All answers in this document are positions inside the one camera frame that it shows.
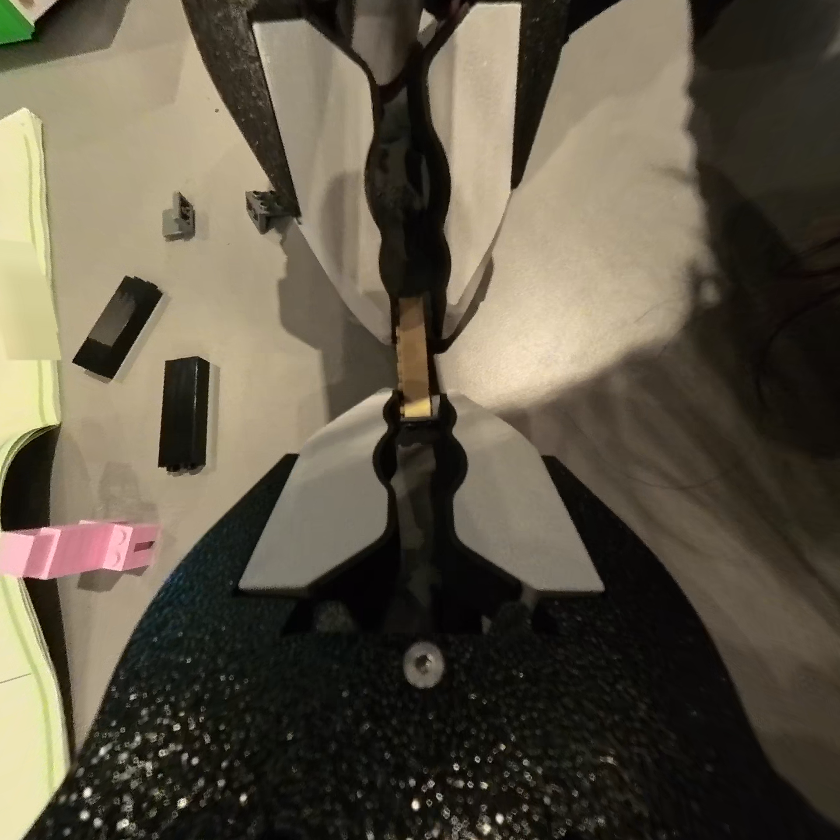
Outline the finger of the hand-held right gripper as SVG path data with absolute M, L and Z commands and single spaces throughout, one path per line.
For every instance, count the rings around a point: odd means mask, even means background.
M 520 3 L 474 3 L 430 46 L 430 119 L 449 175 L 442 336 L 449 343 L 479 306 L 511 198 Z
M 381 235 L 364 172 L 377 125 L 373 94 L 403 67 L 394 19 L 355 19 L 325 35 L 306 19 L 256 20 L 255 42 L 299 205 L 299 228 L 355 319 L 392 342 Z

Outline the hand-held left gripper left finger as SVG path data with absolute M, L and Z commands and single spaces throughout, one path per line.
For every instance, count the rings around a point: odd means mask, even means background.
M 238 587 L 303 595 L 395 525 L 394 390 L 382 389 L 320 429 L 301 447 Z

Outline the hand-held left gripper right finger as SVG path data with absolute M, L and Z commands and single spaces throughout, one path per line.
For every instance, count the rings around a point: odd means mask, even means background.
M 448 394 L 466 456 L 454 494 L 455 537 L 534 595 L 595 595 L 604 584 L 548 467 L 515 427 L 462 394 Z

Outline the yellow toy brick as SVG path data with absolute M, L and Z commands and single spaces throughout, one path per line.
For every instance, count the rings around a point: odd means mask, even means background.
M 400 416 L 405 424 L 436 417 L 438 387 L 429 347 L 425 297 L 400 297 L 395 305 L 395 360 Z

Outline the grey desk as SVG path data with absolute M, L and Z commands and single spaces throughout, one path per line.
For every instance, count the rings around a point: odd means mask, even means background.
M 619 2 L 576 32 L 490 263 L 476 315 L 441 360 L 445 383 L 559 456 L 654 549 L 708 625 L 711 575 L 682 500 L 712 478 L 653 361 L 678 358 L 689 279 L 707 267 L 687 122 L 688 2 Z M 70 2 L 35 44 L 2 50 L 2 115 L 45 125 L 64 421 L 58 522 L 156 518 L 152 570 L 58 585 L 70 682 L 100 694 L 175 563 L 286 452 L 394 381 L 292 228 L 260 237 L 263 186 L 178 2 Z M 165 241 L 175 191 L 192 239 Z M 163 298 L 119 373 L 72 363 L 124 277 Z M 206 465 L 158 466 L 165 362 L 211 365 Z

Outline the small dark grey toy piece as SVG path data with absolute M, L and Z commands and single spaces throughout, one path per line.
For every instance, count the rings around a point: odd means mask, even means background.
M 273 190 L 247 191 L 245 209 L 260 235 L 266 235 L 281 220 L 292 217 L 280 195 Z

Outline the small light grey toy piece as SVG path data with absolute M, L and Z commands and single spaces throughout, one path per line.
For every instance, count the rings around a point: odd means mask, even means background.
M 172 196 L 171 206 L 162 212 L 162 236 L 165 241 L 190 240 L 196 231 L 193 204 L 179 191 Z

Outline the long black toy brick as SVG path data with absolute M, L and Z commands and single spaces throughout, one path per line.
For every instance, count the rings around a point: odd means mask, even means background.
M 158 466 L 168 474 L 206 465 L 210 374 L 197 356 L 164 363 Z
M 95 321 L 72 363 L 111 381 L 163 298 L 154 283 L 125 276 Z

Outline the green box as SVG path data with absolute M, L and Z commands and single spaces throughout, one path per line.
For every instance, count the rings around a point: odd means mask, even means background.
M 37 22 L 56 1 L 1 1 L 1 46 L 33 38 Z

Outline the green instruction booklet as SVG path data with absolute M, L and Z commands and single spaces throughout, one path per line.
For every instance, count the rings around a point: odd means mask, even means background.
M 51 278 L 43 123 L 1 122 L 1 481 L 24 447 L 60 424 L 61 358 Z M 55 668 L 22 578 L 2 573 L 2 811 L 42 809 L 67 773 Z

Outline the pink toy brick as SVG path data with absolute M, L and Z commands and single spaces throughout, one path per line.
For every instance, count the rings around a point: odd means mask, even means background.
M 161 528 L 151 523 L 92 521 L 7 531 L 1 572 L 49 581 L 94 571 L 122 573 L 151 565 Z

